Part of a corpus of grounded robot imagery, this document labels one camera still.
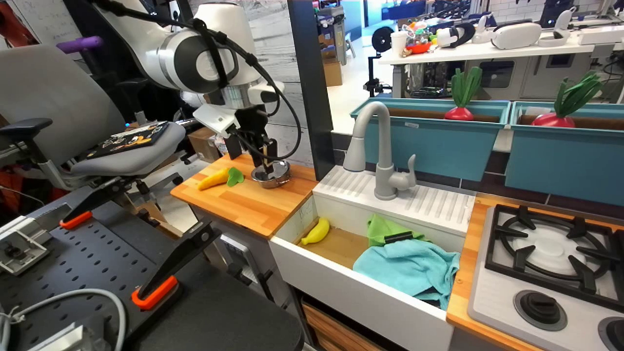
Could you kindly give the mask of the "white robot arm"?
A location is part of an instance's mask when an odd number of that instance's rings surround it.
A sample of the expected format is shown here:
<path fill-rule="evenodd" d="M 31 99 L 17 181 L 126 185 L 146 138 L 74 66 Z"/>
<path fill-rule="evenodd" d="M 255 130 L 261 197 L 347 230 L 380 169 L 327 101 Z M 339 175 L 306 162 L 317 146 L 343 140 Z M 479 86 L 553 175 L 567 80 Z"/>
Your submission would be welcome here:
<path fill-rule="evenodd" d="M 257 62 L 237 4 L 200 4 L 194 17 L 173 19 L 148 11 L 140 0 L 89 2 L 154 84 L 198 97 L 193 117 L 226 140 L 232 158 L 245 148 L 255 177 L 274 177 L 276 140 L 265 132 L 265 105 L 280 103 L 282 86 Z"/>

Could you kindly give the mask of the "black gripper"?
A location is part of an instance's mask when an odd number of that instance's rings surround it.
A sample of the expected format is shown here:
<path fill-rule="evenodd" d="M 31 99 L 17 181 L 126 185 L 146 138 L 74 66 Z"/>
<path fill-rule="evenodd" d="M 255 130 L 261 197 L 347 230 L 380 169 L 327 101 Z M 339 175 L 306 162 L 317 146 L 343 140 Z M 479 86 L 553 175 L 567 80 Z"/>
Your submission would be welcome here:
<path fill-rule="evenodd" d="M 247 150 L 253 160 L 251 175 L 272 171 L 276 160 L 276 140 L 265 132 L 267 113 L 263 107 L 247 107 L 233 111 L 235 123 L 226 128 L 226 150 L 235 160 L 241 150 Z"/>

